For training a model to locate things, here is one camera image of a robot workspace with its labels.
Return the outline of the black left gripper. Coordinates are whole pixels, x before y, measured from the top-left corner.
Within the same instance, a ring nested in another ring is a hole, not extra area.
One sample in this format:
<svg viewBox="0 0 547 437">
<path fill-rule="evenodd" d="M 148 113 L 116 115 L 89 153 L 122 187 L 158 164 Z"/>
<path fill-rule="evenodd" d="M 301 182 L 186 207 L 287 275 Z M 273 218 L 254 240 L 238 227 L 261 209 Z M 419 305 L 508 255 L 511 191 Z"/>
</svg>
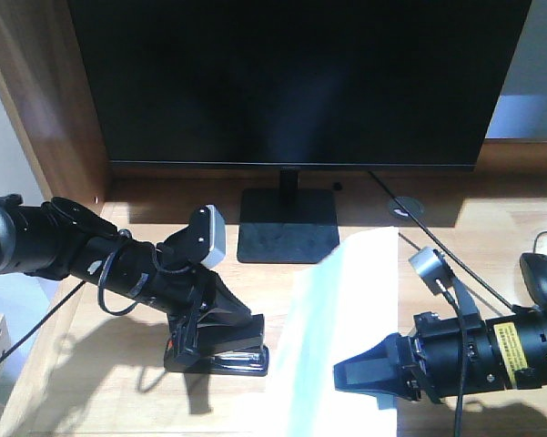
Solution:
<svg viewBox="0 0 547 437">
<path fill-rule="evenodd" d="M 252 322 L 252 314 L 224 284 L 217 273 L 193 263 L 187 228 L 170 235 L 151 249 L 157 275 L 154 296 L 167 314 L 170 341 L 167 367 L 188 369 L 200 359 L 201 337 L 235 334 Z"/>
</svg>

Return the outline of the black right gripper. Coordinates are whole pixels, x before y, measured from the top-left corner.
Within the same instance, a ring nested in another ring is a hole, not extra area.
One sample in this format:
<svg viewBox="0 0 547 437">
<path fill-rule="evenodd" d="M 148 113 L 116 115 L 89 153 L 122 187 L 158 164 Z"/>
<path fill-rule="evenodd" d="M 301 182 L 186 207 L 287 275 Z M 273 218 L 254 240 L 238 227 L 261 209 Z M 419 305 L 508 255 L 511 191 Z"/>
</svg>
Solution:
<svg viewBox="0 0 547 437">
<path fill-rule="evenodd" d="M 395 394 L 407 401 L 418 401 L 426 395 L 433 403 L 463 394 L 464 321 L 423 312 L 414 316 L 414 322 L 414 331 L 409 335 L 390 334 L 370 350 L 335 364 L 335 389 Z"/>
</svg>

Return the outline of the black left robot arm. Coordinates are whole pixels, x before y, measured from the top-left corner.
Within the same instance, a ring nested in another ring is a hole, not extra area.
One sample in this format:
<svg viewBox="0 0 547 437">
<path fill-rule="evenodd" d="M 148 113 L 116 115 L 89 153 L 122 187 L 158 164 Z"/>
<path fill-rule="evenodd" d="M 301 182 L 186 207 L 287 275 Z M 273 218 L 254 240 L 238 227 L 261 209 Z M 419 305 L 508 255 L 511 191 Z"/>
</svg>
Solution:
<svg viewBox="0 0 547 437">
<path fill-rule="evenodd" d="M 215 206 L 157 244 L 67 198 L 39 207 L 0 197 L 0 275 L 62 280 L 74 276 L 167 315 L 167 371 L 258 374 L 267 367 L 264 318 L 252 314 L 213 270 L 225 256 L 224 219 Z"/>
</svg>

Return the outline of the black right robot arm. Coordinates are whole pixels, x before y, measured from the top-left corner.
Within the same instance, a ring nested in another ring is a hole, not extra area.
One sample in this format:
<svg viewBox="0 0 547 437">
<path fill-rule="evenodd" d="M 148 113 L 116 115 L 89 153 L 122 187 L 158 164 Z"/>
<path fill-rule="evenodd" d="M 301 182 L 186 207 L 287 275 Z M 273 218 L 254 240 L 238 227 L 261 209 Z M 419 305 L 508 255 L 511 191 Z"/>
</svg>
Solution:
<svg viewBox="0 0 547 437">
<path fill-rule="evenodd" d="M 336 364 L 337 391 L 431 402 L 460 392 L 535 390 L 547 386 L 547 311 L 526 310 L 483 320 L 466 318 L 462 335 L 455 318 L 433 312 L 414 317 L 407 336 L 388 335 L 372 349 Z"/>
</svg>

